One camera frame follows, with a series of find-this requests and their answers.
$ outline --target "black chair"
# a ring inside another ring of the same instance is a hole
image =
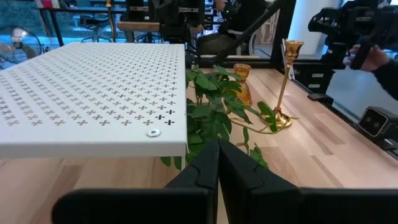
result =
[[[99,42],[100,39],[107,40],[112,42],[110,37],[99,35],[99,29],[104,28],[108,25],[108,17],[95,17],[89,15],[81,15],[80,16],[80,27],[84,27],[86,29],[92,30],[95,32],[95,35],[83,38],[81,41],[84,42],[85,40],[93,40],[93,42]]]

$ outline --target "gold candle holder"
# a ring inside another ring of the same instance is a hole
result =
[[[300,53],[300,49],[304,43],[295,40],[285,41],[285,76],[282,82],[282,87],[280,89],[278,103],[274,109],[276,125],[278,129],[288,128],[292,125],[293,119],[282,112],[282,99],[284,97],[284,92],[287,84],[287,79],[289,77],[290,68],[292,67],[293,61],[297,59]]]
[[[115,34],[115,29],[114,29],[114,24],[113,24],[113,15],[111,12],[111,0],[105,0],[106,7],[108,8],[108,18],[109,18],[109,24],[111,25],[111,31],[112,31],[112,40],[114,43],[116,43],[116,34]]]
[[[249,76],[250,69],[251,69],[250,65],[245,65],[240,63],[234,65],[235,74],[242,77],[242,80],[239,81],[236,80],[241,85],[241,90],[242,90],[241,93],[236,92],[236,96],[247,106],[252,105],[250,89],[248,84],[246,83],[246,79]]]

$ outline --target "screw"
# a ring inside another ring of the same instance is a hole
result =
[[[152,130],[147,132],[147,136],[150,137],[150,138],[154,138],[154,137],[160,136],[160,130],[159,129],[152,129]]]

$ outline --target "green plant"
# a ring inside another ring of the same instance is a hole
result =
[[[254,143],[254,149],[249,147],[249,130],[262,134],[274,134],[278,132],[275,123],[275,114],[264,102],[257,104],[260,111],[246,106],[236,97],[236,92],[241,92],[241,85],[235,80],[241,77],[235,73],[226,71],[223,67],[214,66],[215,72],[203,73],[196,65],[194,69],[187,72],[188,86],[192,83],[195,89],[196,102],[187,99],[187,129],[189,153],[185,160],[190,163],[203,148],[203,146],[214,139],[229,141],[232,131],[232,123],[243,127],[244,142],[237,146],[244,146],[247,154],[258,161],[260,165],[267,167],[267,162],[262,158],[261,150]],[[267,115],[266,125],[261,130],[255,130],[249,126],[252,124],[246,112],[256,115],[259,119],[262,114]],[[240,118],[229,118],[233,113]],[[170,157],[161,157],[162,162],[171,166]],[[174,165],[181,169],[181,157],[174,157]]]

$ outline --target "wooden table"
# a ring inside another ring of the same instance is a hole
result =
[[[160,25],[158,22],[118,22],[116,26],[119,30],[126,32],[127,42],[133,42],[132,32],[158,32]],[[191,27],[192,34],[198,34],[203,31],[203,26]]]
[[[275,70],[252,70],[253,105],[264,100],[274,106],[282,78]],[[194,98],[192,89],[187,96]],[[250,143],[259,145],[273,172],[298,186],[398,188],[398,161],[293,83],[286,88],[283,111],[300,119],[275,135],[250,133]],[[234,127],[234,142],[243,140],[241,131]],[[52,205],[72,189],[159,188],[177,174],[158,158],[3,159],[0,223],[50,223]],[[222,200],[219,204],[219,223],[227,223]]]

